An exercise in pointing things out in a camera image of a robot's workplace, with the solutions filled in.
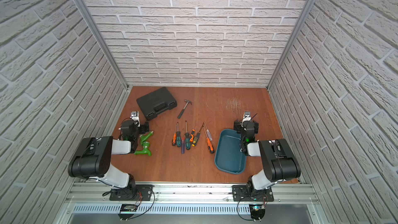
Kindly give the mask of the clear handle screwdriver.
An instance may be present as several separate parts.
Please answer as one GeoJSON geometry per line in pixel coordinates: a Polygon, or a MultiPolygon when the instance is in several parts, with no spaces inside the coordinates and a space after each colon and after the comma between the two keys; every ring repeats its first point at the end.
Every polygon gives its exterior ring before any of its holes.
{"type": "Polygon", "coordinates": [[[211,135],[211,133],[210,133],[210,131],[209,131],[209,129],[208,129],[206,123],[204,122],[203,125],[204,125],[204,127],[205,127],[205,129],[206,129],[207,137],[209,138],[210,141],[212,141],[212,135],[211,135]]]}

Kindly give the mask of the teal storage tray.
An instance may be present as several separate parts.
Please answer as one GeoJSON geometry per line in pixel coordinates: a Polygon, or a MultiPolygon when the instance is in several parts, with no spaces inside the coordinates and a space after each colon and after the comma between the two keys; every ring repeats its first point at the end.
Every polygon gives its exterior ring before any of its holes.
{"type": "Polygon", "coordinates": [[[221,132],[215,155],[217,169],[234,175],[244,172],[246,156],[240,150],[240,138],[235,130],[224,129],[221,132]]]}

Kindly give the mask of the small orange black screwdriver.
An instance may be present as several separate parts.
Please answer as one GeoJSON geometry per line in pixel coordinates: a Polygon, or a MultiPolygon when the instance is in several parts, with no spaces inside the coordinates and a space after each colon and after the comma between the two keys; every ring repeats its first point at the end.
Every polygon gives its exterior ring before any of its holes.
{"type": "Polygon", "coordinates": [[[175,133],[173,135],[173,139],[172,139],[172,146],[176,146],[176,140],[177,140],[177,128],[178,128],[178,122],[176,123],[175,126],[175,133]]]}

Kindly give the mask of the large orange black screwdriver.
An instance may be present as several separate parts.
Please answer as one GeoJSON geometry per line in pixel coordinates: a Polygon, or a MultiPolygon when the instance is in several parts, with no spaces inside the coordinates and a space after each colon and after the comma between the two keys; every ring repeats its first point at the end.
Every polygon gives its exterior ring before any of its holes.
{"type": "Polygon", "coordinates": [[[208,150],[209,150],[209,152],[210,152],[211,154],[214,154],[214,153],[215,153],[215,150],[214,150],[214,147],[213,147],[211,141],[210,141],[209,138],[207,137],[206,129],[205,129],[205,136],[206,136],[206,143],[207,143],[208,150]]]}

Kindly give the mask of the purple slim screwdriver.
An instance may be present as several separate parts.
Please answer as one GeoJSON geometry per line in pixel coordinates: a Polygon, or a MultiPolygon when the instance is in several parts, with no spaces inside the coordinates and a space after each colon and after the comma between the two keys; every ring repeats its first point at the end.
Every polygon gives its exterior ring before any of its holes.
{"type": "Polygon", "coordinates": [[[181,154],[184,154],[185,151],[185,140],[184,140],[184,128],[181,133],[181,154]]]}

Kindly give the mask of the black yellow screwdriver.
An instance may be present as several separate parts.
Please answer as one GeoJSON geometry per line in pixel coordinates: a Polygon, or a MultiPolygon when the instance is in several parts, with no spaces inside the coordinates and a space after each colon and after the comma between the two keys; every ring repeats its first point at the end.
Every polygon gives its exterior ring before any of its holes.
{"type": "Polygon", "coordinates": [[[203,128],[203,125],[201,126],[200,130],[197,132],[196,136],[194,136],[193,142],[192,142],[192,146],[196,146],[197,145],[197,143],[199,141],[199,138],[200,138],[200,135],[201,135],[202,128],[203,128]]]}

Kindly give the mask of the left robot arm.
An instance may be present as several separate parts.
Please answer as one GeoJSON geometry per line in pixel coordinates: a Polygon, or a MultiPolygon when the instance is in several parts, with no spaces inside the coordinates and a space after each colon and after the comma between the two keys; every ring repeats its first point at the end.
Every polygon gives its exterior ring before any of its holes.
{"type": "Polygon", "coordinates": [[[153,135],[149,123],[140,123],[139,112],[122,121],[117,139],[112,136],[84,138],[81,140],[67,168],[68,175],[74,178],[99,181],[111,188],[111,193],[136,196],[134,177],[117,169],[111,163],[112,155],[148,155],[153,135]]]}

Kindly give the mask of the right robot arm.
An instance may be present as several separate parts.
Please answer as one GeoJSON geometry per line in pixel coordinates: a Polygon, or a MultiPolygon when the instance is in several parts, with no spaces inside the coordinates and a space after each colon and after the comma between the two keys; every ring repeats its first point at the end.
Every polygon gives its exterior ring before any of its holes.
{"type": "Polygon", "coordinates": [[[301,167],[285,139],[259,141],[255,139],[259,124],[251,112],[245,111],[241,121],[234,121],[234,130],[240,134],[240,151],[250,157],[260,157],[262,170],[251,176],[246,193],[253,197],[273,185],[299,178],[301,167]]]}

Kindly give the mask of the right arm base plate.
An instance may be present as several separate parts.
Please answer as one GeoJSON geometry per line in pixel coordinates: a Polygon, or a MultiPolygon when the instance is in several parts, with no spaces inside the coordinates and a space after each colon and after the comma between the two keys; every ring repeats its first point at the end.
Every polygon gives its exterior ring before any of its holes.
{"type": "Polygon", "coordinates": [[[255,202],[273,202],[274,196],[271,188],[255,190],[248,185],[233,185],[232,196],[235,202],[255,201],[255,202]]]}

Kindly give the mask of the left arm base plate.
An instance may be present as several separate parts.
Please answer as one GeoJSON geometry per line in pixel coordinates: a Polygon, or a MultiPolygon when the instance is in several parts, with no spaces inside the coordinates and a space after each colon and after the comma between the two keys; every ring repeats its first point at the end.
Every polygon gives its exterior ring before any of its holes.
{"type": "Polygon", "coordinates": [[[110,201],[150,201],[153,195],[153,185],[138,184],[134,188],[113,189],[110,193],[110,201]]]}

